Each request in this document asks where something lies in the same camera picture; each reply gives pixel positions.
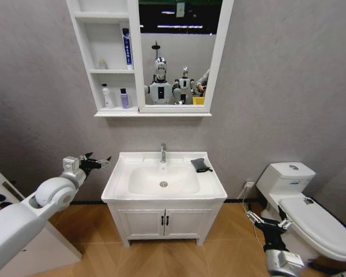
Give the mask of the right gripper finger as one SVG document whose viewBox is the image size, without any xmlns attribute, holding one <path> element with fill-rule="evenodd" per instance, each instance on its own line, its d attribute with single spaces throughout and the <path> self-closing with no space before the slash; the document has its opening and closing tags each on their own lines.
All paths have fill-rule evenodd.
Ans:
<svg viewBox="0 0 346 277">
<path fill-rule="evenodd" d="M 287 217 L 287 214 L 283 211 L 283 209 L 278 205 L 279 215 L 281 218 L 281 222 L 278 224 L 279 228 L 288 229 L 293 221 Z"/>
<path fill-rule="evenodd" d="M 254 225 L 264 224 L 264 220 L 252 211 L 251 202 L 247 202 L 246 204 L 243 204 L 243 209 L 244 209 L 245 215 L 252 222 L 252 224 Z"/>
</svg>

